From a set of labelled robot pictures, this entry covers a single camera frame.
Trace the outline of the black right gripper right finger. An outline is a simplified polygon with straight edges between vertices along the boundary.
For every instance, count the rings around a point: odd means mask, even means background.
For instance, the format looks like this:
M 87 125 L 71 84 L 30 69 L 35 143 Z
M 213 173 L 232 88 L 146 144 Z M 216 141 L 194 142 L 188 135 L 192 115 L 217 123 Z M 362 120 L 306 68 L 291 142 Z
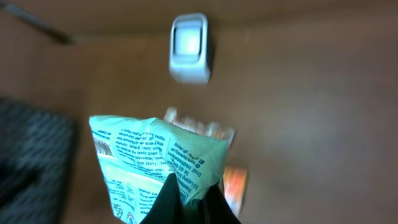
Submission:
M 198 214 L 201 224 L 241 224 L 217 185 L 211 186 L 199 202 Z

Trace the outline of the orange snack packet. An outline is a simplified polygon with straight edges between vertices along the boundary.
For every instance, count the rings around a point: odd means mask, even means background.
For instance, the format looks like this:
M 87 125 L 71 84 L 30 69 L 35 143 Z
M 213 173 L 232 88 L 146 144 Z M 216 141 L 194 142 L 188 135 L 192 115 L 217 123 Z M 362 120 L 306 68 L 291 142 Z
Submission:
M 226 166 L 223 174 L 224 197 L 236 217 L 241 211 L 244 193 L 247 186 L 246 169 Z

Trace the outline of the clear brown bread bag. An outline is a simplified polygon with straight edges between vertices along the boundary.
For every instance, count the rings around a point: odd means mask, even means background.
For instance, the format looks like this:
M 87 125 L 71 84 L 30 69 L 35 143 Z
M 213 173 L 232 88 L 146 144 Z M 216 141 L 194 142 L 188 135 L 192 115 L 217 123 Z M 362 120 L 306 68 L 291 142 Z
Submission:
M 228 146 L 233 142 L 233 128 L 214 121 L 207 124 L 202 123 L 187 114 L 179 113 L 178 110 L 172 106 L 167 108 L 164 120 L 170 124 L 178 126 L 179 128 L 191 131 L 201 136 L 225 140 L 227 141 Z

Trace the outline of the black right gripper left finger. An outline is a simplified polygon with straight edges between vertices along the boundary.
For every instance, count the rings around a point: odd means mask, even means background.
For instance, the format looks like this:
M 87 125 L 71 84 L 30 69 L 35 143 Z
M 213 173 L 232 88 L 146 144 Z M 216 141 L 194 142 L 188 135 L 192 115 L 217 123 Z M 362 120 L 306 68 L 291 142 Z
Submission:
M 182 213 L 177 176 L 172 173 L 166 178 L 152 208 L 141 224 L 179 224 Z

